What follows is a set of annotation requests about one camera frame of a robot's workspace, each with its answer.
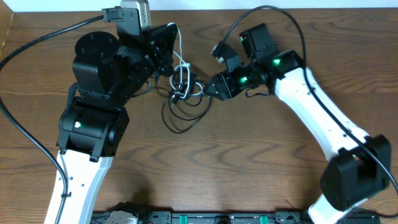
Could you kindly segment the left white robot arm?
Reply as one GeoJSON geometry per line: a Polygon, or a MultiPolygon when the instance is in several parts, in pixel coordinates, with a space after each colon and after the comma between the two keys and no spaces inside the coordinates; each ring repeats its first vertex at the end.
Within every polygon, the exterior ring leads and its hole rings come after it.
{"type": "Polygon", "coordinates": [[[46,223],[89,223],[98,192],[129,123],[126,103],[151,77],[173,74],[178,27],[130,34],[91,32],[75,46],[67,105],[59,120],[60,170],[46,223]]]}

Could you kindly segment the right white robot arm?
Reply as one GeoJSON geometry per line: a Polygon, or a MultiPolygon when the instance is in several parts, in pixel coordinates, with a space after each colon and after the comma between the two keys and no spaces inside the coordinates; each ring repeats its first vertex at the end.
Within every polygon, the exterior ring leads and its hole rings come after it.
{"type": "Polygon", "coordinates": [[[249,63],[224,41],[212,55],[226,69],[213,76],[204,93],[221,101],[264,85],[299,117],[327,160],[320,178],[321,196],[310,206],[307,223],[339,223],[390,182],[392,148],[382,135],[372,137],[355,125],[320,88],[293,50],[280,52],[265,24],[239,35],[249,63]]]}

